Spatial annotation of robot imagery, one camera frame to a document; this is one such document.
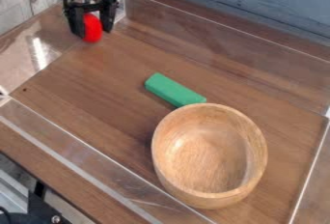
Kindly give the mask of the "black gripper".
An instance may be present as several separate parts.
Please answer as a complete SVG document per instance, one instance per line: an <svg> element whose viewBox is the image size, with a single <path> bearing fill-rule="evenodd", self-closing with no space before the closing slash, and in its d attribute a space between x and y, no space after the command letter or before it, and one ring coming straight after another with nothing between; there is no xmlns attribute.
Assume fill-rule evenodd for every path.
<svg viewBox="0 0 330 224"><path fill-rule="evenodd" d="M74 4L97 4L102 0L62 0L63 11L68 13L68 24L71 32L80 38L86 36L86 24L84 24L84 10L74 8ZM118 8L118 0L110 0L111 4L107 4L101 9L101 22L103 31L110 33L115 23L115 15Z"/></svg>

